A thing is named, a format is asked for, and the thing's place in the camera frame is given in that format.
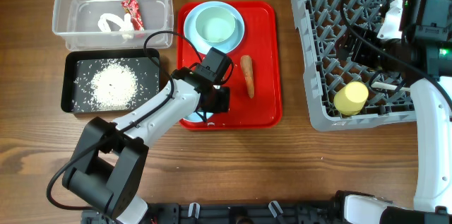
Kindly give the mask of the small light blue bowl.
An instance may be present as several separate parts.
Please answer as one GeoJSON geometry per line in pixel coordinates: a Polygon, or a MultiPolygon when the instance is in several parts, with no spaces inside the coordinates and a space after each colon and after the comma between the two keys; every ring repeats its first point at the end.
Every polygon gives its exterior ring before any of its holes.
{"type": "Polygon", "coordinates": [[[183,120],[192,123],[199,123],[209,120],[212,116],[213,116],[212,112],[197,111],[191,113],[190,115],[185,116],[183,120]]]}

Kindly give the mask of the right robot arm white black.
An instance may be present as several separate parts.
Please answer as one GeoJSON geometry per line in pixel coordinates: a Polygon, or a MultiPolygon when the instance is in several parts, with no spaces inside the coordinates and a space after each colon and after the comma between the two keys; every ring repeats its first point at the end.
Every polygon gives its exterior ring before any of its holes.
{"type": "Polygon", "coordinates": [[[417,123],[418,176],[412,210],[369,196],[344,199],[349,223],[451,222],[451,43],[438,30],[411,25],[400,39],[349,27],[339,56],[387,75],[400,74],[410,89],[417,123]]]}

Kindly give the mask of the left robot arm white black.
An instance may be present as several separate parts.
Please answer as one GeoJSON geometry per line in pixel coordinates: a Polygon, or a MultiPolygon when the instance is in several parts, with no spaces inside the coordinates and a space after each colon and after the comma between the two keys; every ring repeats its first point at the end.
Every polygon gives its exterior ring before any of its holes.
{"type": "Polygon", "coordinates": [[[149,204],[137,195],[150,147],[190,114],[227,112],[231,75],[200,64],[174,71],[165,89],[133,112],[111,122],[90,120],[55,176],[87,203],[84,210],[117,223],[151,223],[149,204]]]}

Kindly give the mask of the orange carrot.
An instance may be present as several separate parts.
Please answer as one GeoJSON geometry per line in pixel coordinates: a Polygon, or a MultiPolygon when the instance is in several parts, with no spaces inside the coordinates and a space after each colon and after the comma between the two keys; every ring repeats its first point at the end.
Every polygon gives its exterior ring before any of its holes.
{"type": "Polygon", "coordinates": [[[248,55],[244,55],[240,59],[240,65],[242,68],[242,72],[244,74],[244,79],[246,82],[247,93],[250,98],[254,97],[254,75],[253,75],[253,66],[252,59],[248,55]]]}

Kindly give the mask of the green bowl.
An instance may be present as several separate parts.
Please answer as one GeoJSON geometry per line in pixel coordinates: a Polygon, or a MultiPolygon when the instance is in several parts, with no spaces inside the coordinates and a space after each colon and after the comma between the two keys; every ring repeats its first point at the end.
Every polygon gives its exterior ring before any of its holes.
{"type": "Polygon", "coordinates": [[[203,9],[195,20],[196,32],[209,43],[216,44],[228,40],[235,28],[235,17],[226,8],[218,6],[203,9]]]}

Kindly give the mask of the white rice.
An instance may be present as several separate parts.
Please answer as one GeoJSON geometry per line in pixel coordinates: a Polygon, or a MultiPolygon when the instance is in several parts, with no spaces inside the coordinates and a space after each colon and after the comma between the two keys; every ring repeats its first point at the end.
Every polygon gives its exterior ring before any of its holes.
{"type": "Polygon", "coordinates": [[[76,62],[70,111],[134,110],[160,91],[159,70],[146,57],[76,62]]]}

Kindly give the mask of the yellow cup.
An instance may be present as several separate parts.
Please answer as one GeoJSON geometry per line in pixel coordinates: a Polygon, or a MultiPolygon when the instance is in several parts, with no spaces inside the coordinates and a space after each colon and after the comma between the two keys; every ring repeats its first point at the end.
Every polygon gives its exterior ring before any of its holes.
{"type": "Polygon", "coordinates": [[[369,90],[359,81],[348,83],[333,99],[335,108],[343,115],[352,116],[361,112],[369,96],[369,90]]]}

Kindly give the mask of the red snack wrapper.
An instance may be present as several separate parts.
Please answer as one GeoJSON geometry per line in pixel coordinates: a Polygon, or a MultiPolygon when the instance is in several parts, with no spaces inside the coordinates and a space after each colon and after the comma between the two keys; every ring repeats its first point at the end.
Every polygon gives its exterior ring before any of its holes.
{"type": "Polygon", "coordinates": [[[144,31],[144,24],[141,18],[140,7],[137,0],[124,0],[121,2],[122,8],[125,10],[124,27],[125,31],[144,31]]]}

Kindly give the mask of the white plastic spoon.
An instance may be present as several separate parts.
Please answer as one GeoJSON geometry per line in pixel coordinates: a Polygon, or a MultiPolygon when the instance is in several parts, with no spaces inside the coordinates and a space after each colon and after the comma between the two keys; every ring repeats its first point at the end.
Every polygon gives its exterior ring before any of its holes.
{"type": "Polygon", "coordinates": [[[374,82],[374,83],[372,83],[371,86],[373,88],[380,88],[380,89],[383,89],[383,90],[392,90],[392,91],[399,91],[399,90],[401,90],[401,91],[405,91],[405,92],[410,92],[409,88],[402,87],[402,86],[399,87],[399,86],[391,85],[391,84],[388,84],[388,83],[382,83],[382,82],[374,82]]]}

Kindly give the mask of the white tissue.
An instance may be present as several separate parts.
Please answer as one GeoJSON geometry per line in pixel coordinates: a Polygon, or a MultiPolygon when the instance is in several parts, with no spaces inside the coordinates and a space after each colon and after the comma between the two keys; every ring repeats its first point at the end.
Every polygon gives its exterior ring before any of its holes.
{"type": "Polygon", "coordinates": [[[129,31],[134,31],[129,13],[125,13],[123,18],[112,13],[103,13],[97,22],[97,26],[101,32],[110,33],[112,31],[110,28],[111,23],[119,27],[119,32],[123,32],[122,37],[124,40],[133,39],[133,34],[129,33],[129,31]]]}

